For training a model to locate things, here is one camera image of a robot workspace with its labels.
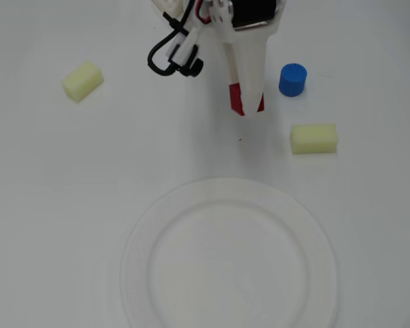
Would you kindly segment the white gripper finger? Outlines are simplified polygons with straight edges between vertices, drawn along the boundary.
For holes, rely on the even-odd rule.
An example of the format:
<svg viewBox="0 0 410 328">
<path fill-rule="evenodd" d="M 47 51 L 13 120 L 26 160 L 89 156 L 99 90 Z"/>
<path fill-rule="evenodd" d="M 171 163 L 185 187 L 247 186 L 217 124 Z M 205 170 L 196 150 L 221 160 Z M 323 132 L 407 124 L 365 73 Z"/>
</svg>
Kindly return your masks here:
<svg viewBox="0 0 410 328">
<path fill-rule="evenodd" d="M 233 44 L 223 43 L 223 56 L 228 69 L 229 84 L 239 84 L 236 52 Z"/>
<path fill-rule="evenodd" d="M 247 40 L 234 44 L 239 84 L 232 85 L 232 109 L 253 117 L 264 109 L 267 40 Z"/>
</svg>

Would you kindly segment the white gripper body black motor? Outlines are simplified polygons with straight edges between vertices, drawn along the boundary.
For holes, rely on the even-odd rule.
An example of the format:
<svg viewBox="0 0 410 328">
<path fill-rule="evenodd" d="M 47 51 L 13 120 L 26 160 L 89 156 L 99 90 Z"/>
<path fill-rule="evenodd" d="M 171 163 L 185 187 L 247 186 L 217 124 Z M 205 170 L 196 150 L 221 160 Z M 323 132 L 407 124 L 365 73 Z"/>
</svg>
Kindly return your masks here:
<svg viewBox="0 0 410 328">
<path fill-rule="evenodd" d="M 284 2 L 276 0 L 212 1 L 211 27 L 222 43 L 267 39 L 277 32 Z"/>
</svg>

